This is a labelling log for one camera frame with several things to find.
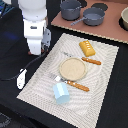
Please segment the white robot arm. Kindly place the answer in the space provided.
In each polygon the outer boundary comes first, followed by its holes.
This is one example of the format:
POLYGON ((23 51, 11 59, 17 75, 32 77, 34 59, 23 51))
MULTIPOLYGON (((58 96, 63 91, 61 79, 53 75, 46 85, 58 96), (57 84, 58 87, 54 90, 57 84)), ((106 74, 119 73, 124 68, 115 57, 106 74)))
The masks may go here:
POLYGON ((40 55, 49 46, 51 32, 47 28, 46 0, 18 0, 24 22, 24 37, 31 54, 40 55))

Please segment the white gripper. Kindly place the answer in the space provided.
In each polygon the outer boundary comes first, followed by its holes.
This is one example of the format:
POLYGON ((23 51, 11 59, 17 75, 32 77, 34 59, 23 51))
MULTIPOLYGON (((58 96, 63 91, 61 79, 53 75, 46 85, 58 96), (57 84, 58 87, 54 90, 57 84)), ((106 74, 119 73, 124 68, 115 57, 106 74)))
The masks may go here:
POLYGON ((45 20, 32 22, 24 19, 24 37, 33 55, 40 55, 42 50, 50 46, 51 32, 45 20))

